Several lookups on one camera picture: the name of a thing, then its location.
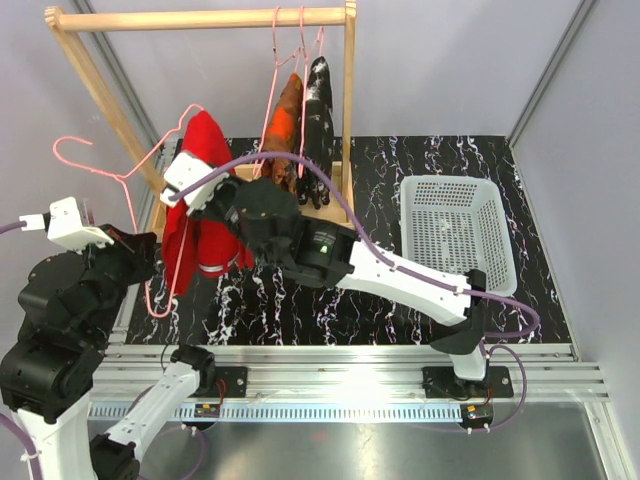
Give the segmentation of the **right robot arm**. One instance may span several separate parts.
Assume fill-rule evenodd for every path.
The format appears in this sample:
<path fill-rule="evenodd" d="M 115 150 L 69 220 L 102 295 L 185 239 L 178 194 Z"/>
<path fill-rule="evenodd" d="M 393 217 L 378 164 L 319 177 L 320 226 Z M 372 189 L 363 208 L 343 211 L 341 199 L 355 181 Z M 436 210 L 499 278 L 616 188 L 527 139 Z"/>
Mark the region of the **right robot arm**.
<path fill-rule="evenodd" d="M 310 288 L 364 292 L 408 306 L 437 324 L 430 345 L 453 365 L 448 386 L 435 395 L 456 400 L 490 392 L 481 341 L 480 298 L 486 276 L 432 271 L 367 243 L 354 230 L 301 214 L 292 196 L 269 180 L 245 181 L 224 173 L 185 194 L 188 214 L 221 222 L 256 263 Z"/>

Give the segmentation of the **red trousers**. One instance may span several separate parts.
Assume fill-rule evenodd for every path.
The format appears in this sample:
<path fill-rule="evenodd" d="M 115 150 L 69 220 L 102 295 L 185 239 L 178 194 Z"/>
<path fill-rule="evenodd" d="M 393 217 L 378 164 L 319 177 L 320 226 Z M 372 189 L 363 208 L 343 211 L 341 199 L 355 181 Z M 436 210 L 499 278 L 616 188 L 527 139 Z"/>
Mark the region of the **red trousers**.
<path fill-rule="evenodd" d="M 232 160 L 221 128 L 205 110 L 190 119 L 182 150 L 211 167 Z M 189 217 L 183 202 L 166 209 L 161 256 L 166 280 L 177 296 L 187 292 L 197 273 L 218 278 L 234 267 L 254 266 L 251 253 L 224 224 Z"/>

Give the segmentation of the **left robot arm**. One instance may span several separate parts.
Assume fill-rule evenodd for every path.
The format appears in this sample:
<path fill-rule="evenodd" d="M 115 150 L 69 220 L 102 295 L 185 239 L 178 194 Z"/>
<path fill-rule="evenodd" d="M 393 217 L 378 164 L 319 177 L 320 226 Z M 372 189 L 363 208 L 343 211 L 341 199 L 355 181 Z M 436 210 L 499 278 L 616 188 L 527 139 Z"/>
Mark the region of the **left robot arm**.
<path fill-rule="evenodd" d="M 93 375 L 130 286 L 155 273 L 153 233 L 102 225 L 90 240 L 39 262 L 18 296 L 25 312 L 15 345 L 1 360 L 1 422 L 22 443 L 33 479 L 135 479 L 169 417 L 217 383 L 214 356 L 181 346 L 161 378 L 124 418 L 90 437 Z"/>

